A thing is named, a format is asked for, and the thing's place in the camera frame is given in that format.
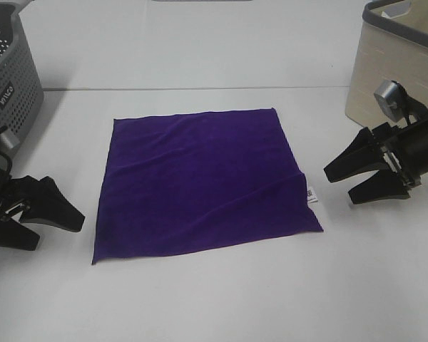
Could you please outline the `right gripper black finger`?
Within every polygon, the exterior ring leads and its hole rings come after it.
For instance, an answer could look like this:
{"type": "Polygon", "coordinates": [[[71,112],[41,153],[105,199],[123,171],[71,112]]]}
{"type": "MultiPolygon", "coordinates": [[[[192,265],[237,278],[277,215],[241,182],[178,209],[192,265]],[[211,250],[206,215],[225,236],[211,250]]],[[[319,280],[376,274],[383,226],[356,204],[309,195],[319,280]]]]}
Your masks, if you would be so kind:
{"type": "Polygon", "coordinates": [[[391,167],[384,159],[384,140],[369,128],[361,129],[349,146],[325,168],[330,182],[339,182],[365,172],[376,170],[375,182],[391,180],[391,167]]]}
{"type": "Polygon", "coordinates": [[[380,170],[371,178],[353,187],[348,195],[353,204],[379,200],[406,200],[409,193],[399,175],[391,170],[380,170]]]}

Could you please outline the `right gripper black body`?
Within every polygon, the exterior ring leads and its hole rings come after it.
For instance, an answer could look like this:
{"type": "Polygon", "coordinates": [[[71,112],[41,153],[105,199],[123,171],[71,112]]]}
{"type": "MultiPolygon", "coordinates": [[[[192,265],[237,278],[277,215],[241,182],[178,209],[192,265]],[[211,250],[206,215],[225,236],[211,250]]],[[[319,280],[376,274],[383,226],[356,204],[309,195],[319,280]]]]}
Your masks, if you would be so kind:
{"type": "Polygon", "coordinates": [[[428,173],[428,118],[404,128],[384,123],[372,133],[404,185],[420,185],[421,176],[428,173]]]}

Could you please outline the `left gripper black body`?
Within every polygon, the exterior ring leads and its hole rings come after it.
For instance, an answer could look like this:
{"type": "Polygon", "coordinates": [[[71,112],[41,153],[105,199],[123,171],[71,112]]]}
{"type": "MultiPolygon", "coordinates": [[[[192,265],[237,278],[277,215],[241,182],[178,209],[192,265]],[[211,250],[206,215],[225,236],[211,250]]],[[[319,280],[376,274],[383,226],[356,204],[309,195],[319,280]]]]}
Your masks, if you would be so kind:
{"type": "Polygon", "coordinates": [[[0,232],[26,229],[14,216],[30,208],[32,177],[12,178],[0,170],[0,232]]]}

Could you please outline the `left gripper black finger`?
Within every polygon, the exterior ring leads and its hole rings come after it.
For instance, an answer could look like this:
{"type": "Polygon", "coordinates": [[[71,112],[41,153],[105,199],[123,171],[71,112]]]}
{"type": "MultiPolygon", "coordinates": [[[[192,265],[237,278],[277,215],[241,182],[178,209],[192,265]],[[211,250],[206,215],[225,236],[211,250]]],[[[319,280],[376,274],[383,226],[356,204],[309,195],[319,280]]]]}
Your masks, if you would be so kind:
{"type": "Polygon", "coordinates": [[[12,180],[15,196],[26,205],[20,223],[46,224],[69,232],[80,232],[85,216],[61,193],[53,178],[37,180],[25,176],[12,180]]]}
{"type": "Polygon", "coordinates": [[[0,221],[0,247],[34,251],[40,236],[15,221],[0,221]]]}

